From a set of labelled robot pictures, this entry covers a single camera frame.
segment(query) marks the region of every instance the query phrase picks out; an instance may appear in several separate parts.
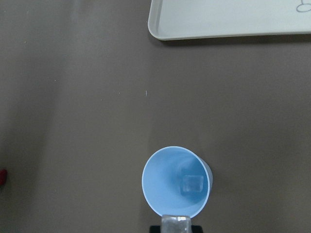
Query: gray table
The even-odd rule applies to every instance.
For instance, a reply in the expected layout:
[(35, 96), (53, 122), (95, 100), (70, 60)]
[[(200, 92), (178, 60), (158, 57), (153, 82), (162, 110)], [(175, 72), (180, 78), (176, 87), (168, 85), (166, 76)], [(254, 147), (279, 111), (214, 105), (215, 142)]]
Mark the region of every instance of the gray table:
[(311, 231), (311, 36), (160, 42), (150, 1), (0, 1), (1, 233), (147, 233), (141, 173), (211, 167), (206, 233)]

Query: light blue plastic cup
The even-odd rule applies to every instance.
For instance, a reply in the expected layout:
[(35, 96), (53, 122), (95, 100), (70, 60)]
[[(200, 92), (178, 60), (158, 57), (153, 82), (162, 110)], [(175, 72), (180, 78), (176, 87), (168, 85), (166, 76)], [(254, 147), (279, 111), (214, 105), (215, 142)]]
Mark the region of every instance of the light blue plastic cup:
[(183, 147), (165, 147), (147, 161), (142, 190), (160, 216), (196, 216), (205, 206), (213, 184), (209, 166)]

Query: drawing on tray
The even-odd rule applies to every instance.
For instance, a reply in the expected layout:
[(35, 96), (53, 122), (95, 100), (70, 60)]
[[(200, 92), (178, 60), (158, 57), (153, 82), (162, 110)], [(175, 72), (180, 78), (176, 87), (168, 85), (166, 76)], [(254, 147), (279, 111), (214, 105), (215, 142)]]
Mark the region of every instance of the drawing on tray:
[(301, 0), (301, 4), (297, 6), (296, 10), (298, 12), (311, 11), (311, 0)]

